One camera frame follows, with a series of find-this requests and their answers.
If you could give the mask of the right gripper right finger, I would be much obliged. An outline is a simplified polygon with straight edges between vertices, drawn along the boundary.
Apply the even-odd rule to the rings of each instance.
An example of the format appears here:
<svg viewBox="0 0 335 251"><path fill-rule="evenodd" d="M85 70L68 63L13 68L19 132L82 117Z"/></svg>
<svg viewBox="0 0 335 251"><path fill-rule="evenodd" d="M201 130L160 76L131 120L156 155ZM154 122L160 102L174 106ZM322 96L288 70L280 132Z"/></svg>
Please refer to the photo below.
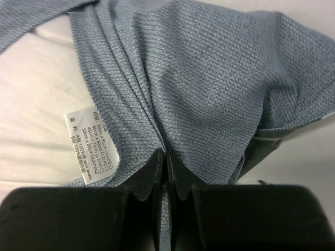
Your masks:
<svg viewBox="0 0 335 251"><path fill-rule="evenodd" d="M166 154L171 250L334 250L316 196L293 185L208 185Z"/></svg>

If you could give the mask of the pillowcase grey outside blue inside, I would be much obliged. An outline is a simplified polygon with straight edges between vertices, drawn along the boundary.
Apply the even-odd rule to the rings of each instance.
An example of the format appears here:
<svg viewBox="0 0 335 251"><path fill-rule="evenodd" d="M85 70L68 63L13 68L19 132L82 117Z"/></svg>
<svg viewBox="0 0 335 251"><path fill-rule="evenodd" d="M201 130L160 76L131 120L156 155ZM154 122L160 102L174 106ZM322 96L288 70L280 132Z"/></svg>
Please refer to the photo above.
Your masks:
<svg viewBox="0 0 335 251"><path fill-rule="evenodd" d="M171 250L167 152L208 185L235 185L283 137L334 112L334 41L282 13L198 1L1 1L1 51L64 14L119 164L103 180L61 187L115 188L162 150L158 250Z"/></svg>

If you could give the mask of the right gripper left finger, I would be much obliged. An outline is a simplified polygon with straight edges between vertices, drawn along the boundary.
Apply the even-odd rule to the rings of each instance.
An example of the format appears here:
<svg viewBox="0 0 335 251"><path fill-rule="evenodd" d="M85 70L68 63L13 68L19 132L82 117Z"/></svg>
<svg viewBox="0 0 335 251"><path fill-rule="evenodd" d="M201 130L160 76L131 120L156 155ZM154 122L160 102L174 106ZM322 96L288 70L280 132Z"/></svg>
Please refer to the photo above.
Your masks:
<svg viewBox="0 0 335 251"><path fill-rule="evenodd" d="M1 250L158 250L164 153L121 185L19 188L1 204Z"/></svg>

